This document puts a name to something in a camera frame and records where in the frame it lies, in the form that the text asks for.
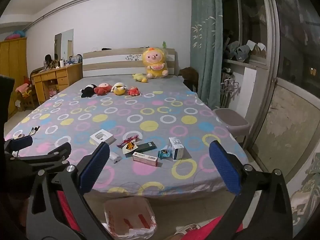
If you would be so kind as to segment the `white tissue pack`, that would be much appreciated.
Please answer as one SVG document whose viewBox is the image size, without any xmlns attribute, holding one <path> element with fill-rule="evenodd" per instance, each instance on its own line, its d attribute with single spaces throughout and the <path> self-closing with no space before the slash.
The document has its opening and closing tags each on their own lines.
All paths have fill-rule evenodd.
<svg viewBox="0 0 320 240">
<path fill-rule="evenodd" d="M 122 157 L 119 156 L 118 154 L 114 153 L 114 152 L 110 152 L 110 156 L 109 159 L 116 164 L 117 162 L 121 161 Z"/>
</svg>

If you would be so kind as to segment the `white square box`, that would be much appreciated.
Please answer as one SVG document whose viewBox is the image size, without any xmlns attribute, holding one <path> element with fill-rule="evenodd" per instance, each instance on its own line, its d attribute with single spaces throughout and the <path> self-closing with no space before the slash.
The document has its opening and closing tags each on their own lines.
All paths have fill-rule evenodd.
<svg viewBox="0 0 320 240">
<path fill-rule="evenodd" d="M 115 142 L 114 135 L 104 129 L 97 131 L 96 133 L 90 136 L 89 142 L 93 145 L 99 145 L 101 142 L 105 142 L 107 144 L 112 144 Z"/>
</svg>

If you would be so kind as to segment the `white orange snack packet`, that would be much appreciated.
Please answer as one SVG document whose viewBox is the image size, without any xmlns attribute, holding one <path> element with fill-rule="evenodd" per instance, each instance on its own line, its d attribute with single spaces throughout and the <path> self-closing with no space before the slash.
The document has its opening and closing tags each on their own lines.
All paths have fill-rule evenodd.
<svg viewBox="0 0 320 240">
<path fill-rule="evenodd" d="M 128 142 L 126 145 L 123 146 L 122 151 L 123 154 L 129 154 L 131 152 L 133 152 L 134 150 L 136 150 L 138 148 L 138 146 L 135 144 L 135 142 Z"/>
</svg>

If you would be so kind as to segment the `red snack wrapper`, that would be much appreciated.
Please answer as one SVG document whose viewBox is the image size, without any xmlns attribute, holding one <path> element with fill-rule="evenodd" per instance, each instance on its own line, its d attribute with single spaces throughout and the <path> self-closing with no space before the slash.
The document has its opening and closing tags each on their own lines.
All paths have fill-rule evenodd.
<svg viewBox="0 0 320 240">
<path fill-rule="evenodd" d="M 138 138 L 139 138 L 139 135 L 134 135 L 134 136 L 128 137 L 128 138 L 124 139 L 122 142 L 120 142 L 119 144 L 117 144 L 117 147 L 123 148 L 129 142 L 133 142 L 134 140 L 136 140 Z"/>
</svg>

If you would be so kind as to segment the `pink white long box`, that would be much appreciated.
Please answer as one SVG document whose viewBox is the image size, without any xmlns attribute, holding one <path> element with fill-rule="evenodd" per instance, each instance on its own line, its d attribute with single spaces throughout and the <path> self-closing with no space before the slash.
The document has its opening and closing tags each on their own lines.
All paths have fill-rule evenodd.
<svg viewBox="0 0 320 240">
<path fill-rule="evenodd" d="M 146 165 L 150 165 L 150 166 L 154 166 L 156 167 L 158 164 L 158 158 L 151 156 L 151 155 L 147 155 L 147 154 L 143 154 L 143 153 L 138 153 L 138 152 L 134 152 L 132 155 L 132 159 L 133 161 L 139 162 L 139 163 L 143 163 Z"/>
</svg>

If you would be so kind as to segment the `dark green box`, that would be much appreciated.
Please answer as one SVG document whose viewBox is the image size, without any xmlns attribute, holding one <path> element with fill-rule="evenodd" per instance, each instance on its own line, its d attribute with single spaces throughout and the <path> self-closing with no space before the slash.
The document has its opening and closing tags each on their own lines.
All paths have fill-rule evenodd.
<svg viewBox="0 0 320 240">
<path fill-rule="evenodd" d="M 143 152 L 147 152 L 150 150 L 154 150 L 156 148 L 157 148 L 157 146 L 155 145 L 155 143 L 153 141 L 150 141 L 150 142 L 146 142 L 144 144 L 137 145 L 136 152 L 143 153 Z"/>
</svg>

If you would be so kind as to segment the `white blue milk carton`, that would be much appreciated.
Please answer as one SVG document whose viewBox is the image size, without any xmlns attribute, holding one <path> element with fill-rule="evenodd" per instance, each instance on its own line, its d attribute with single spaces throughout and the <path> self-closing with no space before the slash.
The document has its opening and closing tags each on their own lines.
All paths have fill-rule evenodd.
<svg viewBox="0 0 320 240">
<path fill-rule="evenodd" d="M 183 158 L 184 146 L 178 137 L 169 137 L 168 149 L 171 151 L 171 155 L 174 160 Z"/>
</svg>

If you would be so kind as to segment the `blue sunflower seed packet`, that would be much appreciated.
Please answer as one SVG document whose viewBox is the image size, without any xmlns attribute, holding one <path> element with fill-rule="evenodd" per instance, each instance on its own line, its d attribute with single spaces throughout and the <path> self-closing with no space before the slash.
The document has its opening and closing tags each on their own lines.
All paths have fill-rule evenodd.
<svg viewBox="0 0 320 240">
<path fill-rule="evenodd" d="M 172 150 L 170 148 L 164 148 L 158 152 L 159 159 L 171 158 L 171 157 L 172 157 Z"/>
</svg>

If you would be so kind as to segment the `wooden desk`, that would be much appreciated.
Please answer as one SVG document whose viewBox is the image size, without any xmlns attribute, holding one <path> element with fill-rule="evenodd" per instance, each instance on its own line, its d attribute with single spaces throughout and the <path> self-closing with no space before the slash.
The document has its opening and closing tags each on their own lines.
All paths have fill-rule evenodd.
<svg viewBox="0 0 320 240">
<path fill-rule="evenodd" d="M 82 63 L 46 70 L 31 75 L 31 81 L 35 86 L 40 105 L 50 98 L 50 86 L 55 86 L 57 92 L 61 92 L 82 78 Z"/>
</svg>

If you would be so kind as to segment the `yellow white plush toy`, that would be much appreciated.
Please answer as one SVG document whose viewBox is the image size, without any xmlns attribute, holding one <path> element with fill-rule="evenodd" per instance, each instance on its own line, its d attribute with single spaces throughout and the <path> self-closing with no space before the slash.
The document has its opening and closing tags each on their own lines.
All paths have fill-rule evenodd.
<svg viewBox="0 0 320 240">
<path fill-rule="evenodd" d="M 126 93 L 126 86 L 122 82 L 115 83 L 111 92 L 116 95 L 124 95 Z"/>
</svg>

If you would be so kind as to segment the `yellow wooden wardrobe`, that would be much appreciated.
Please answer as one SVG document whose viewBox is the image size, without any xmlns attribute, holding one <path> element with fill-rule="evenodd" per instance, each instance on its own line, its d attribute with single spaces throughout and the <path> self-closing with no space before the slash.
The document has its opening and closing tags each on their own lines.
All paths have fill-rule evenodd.
<svg viewBox="0 0 320 240">
<path fill-rule="evenodd" d="M 11 118 L 17 112 L 15 89 L 23 85 L 24 77 L 28 76 L 26 37 L 1 42 L 1 75 L 15 80 L 8 107 L 8 117 Z"/>
</svg>

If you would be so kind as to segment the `brown plush chair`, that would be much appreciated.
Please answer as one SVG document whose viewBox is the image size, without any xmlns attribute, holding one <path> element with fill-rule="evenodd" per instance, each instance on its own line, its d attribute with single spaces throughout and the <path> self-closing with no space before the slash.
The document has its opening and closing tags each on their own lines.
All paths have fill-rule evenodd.
<svg viewBox="0 0 320 240">
<path fill-rule="evenodd" d="M 192 92 L 197 93 L 199 86 L 199 74 L 194 68 L 187 67 L 180 69 L 178 75 L 183 77 L 183 83 L 185 86 L 187 86 Z"/>
</svg>

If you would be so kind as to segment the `large yellow pig plush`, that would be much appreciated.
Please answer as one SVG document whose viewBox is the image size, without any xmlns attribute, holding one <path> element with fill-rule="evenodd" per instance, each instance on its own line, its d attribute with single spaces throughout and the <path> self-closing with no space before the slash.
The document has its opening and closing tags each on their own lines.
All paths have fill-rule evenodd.
<svg viewBox="0 0 320 240">
<path fill-rule="evenodd" d="M 146 68 L 147 79 L 157 79 L 168 76 L 169 70 L 163 49 L 148 48 L 142 54 L 142 61 Z"/>
</svg>

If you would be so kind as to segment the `teal curtain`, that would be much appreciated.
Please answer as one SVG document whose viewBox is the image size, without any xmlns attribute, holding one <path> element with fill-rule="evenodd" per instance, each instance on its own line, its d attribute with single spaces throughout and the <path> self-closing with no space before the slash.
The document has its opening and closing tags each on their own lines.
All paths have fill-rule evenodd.
<svg viewBox="0 0 320 240">
<path fill-rule="evenodd" d="M 198 97 L 220 107 L 223 54 L 222 0 L 191 0 L 190 66 L 199 74 Z"/>
</svg>

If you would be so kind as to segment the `wall mirror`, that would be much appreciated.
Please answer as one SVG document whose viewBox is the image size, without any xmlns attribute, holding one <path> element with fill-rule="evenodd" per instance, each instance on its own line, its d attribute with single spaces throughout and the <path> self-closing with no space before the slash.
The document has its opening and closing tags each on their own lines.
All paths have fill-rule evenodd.
<svg viewBox="0 0 320 240">
<path fill-rule="evenodd" d="M 74 29 L 63 31 L 54 36 L 54 58 L 68 61 L 73 56 Z"/>
</svg>

